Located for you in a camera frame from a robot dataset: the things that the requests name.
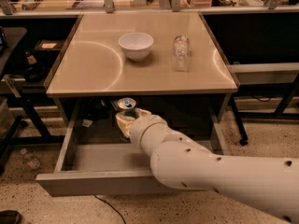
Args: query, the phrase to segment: concrete floor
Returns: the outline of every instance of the concrete floor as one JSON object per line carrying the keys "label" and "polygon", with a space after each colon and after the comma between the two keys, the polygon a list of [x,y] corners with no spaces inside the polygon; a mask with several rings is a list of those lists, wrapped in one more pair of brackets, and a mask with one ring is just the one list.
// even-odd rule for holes
{"label": "concrete floor", "polygon": [[[52,134],[64,132],[59,119],[44,119]],[[247,120],[245,128],[249,144],[239,145],[240,135],[230,110],[221,121],[228,148],[233,155],[299,158],[299,120]],[[29,125],[18,135],[28,135]],[[37,223],[123,223],[106,203],[94,196],[52,198],[36,182],[37,173],[51,173],[59,155],[59,147],[33,148],[42,167],[31,171],[22,163],[20,149],[14,150],[0,176],[0,210],[17,210],[23,224]],[[215,192],[198,191],[152,195],[99,196],[112,204],[126,223],[286,223],[227,199]]]}

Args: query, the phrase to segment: black electronic device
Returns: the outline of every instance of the black electronic device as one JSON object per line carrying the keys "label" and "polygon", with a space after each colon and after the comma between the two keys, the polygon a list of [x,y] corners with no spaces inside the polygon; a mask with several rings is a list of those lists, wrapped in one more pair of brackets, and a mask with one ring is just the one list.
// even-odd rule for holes
{"label": "black electronic device", "polygon": [[7,47],[7,39],[3,27],[0,27],[0,54]]}

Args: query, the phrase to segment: clear plastic bottle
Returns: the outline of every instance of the clear plastic bottle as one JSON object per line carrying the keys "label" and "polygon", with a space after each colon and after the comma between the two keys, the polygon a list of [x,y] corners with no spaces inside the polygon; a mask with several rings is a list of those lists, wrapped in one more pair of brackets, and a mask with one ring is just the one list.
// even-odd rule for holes
{"label": "clear plastic bottle", "polygon": [[185,35],[175,38],[172,48],[173,68],[177,71],[187,71],[190,60],[189,39]]}
{"label": "clear plastic bottle", "polygon": [[40,167],[40,161],[32,152],[29,152],[26,148],[23,148],[21,149],[20,153],[22,155],[23,162],[27,163],[32,170],[36,170]]}

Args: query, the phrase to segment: gray drawer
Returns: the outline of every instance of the gray drawer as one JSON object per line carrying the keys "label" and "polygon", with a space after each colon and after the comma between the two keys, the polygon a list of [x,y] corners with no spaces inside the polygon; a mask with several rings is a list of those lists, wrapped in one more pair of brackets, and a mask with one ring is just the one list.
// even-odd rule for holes
{"label": "gray drawer", "polygon": [[[171,108],[173,105],[169,105],[169,100],[161,100],[143,98],[141,104],[150,103],[149,107],[159,106],[160,108],[155,111],[161,114],[163,114],[161,110],[167,110],[165,114],[175,112],[177,120],[173,119],[172,124],[187,133],[190,130],[186,130],[184,122],[178,124],[178,120],[190,119],[190,126],[198,127],[199,131],[192,138],[196,138],[201,145],[214,152],[227,150],[218,120],[206,105],[202,108],[202,112],[196,114],[200,116],[202,113],[203,118],[194,120],[194,116],[188,115],[185,120],[186,117],[183,118],[177,108]],[[175,191],[155,179],[150,170],[148,156],[133,144],[125,143],[120,139],[120,131],[113,114],[111,119],[98,120],[90,128],[82,127],[81,114],[84,105],[82,101],[84,99],[79,99],[74,109],[55,171],[52,174],[38,175],[36,178],[36,181],[51,196]]]}

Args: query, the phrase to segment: plastic bottle on floor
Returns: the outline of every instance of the plastic bottle on floor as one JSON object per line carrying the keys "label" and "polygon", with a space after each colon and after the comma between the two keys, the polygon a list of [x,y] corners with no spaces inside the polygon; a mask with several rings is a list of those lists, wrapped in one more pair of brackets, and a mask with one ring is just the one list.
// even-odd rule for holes
{"label": "plastic bottle on floor", "polygon": [[20,153],[22,155],[23,162],[27,163],[32,170],[36,170],[40,167],[40,161],[32,152],[29,152],[26,148],[23,148],[21,149]]}

